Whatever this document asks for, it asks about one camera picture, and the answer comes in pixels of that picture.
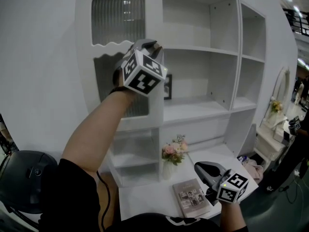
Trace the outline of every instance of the white cabinet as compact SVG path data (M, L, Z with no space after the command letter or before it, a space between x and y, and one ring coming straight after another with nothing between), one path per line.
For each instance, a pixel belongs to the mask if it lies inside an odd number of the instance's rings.
M172 74L171 100L163 100L162 84L149 98L138 96L121 120L108 153L119 187L160 185L161 148L177 134L186 134L188 158L232 160L242 168L234 160L258 103L265 25L239 0L76 0L78 64L89 112L112 89L115 62L138 38L158 40Z

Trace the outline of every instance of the white wall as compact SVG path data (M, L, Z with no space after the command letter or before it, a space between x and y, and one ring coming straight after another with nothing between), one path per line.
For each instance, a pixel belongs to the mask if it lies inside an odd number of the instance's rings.
M243 1L267 17L265 78L254 117L260 123L282 63L290 66L294 83L297 48L278 0ZM0 111L20 149L45 151L57 160L87 116L74 10L75 0L0 0Z

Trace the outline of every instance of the picture frame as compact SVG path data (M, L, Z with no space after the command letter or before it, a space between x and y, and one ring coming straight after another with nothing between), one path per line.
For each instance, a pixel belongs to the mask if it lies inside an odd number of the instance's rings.
M172 99L172 74L167 74L164 81L164 100Z

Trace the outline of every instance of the white tabletop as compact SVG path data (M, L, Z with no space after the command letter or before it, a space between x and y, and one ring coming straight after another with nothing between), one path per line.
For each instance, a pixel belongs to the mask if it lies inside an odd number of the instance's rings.
M177 172L169 181L163 180L146 186L120 188L119 200L121 220L149 212L161 213L172 217L183 217L172 186L176 183L196 178L204 193L206 193L208 189L208 186L200 181L198 175L194 171L193 162L196 161L218 162L226 169L233 169L237 173L247 177L249 179L249 185L245 194L240 198L240 201L249 196L258 187L253 178L248 174L241 163L233 157L224 144L209 150L194 151L189 154L190 156L186 155L185 160L177 167ZM220 203L217 203L215 206L210 204L210 206L210 212L200 217L211 218L221 212Z

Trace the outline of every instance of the vanity table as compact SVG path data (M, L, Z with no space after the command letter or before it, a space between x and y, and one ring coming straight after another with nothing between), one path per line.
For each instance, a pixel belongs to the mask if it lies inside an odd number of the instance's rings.
M144 212L182 216L172 185L200 181L197 161L217 162L248 178L241 200L258 187L236 157L263 81L262 14L241 0L76 0L75 29L89 112L112 89L115 62L138 38L158 40L172 74L172 99L164 101L163 84L148 98L138 96L107 153L122 220ZM161 148L177 134L186 135L188 153L166 181ZM208 187L200 185L206 192ZM220 211L218 203L202 217Z

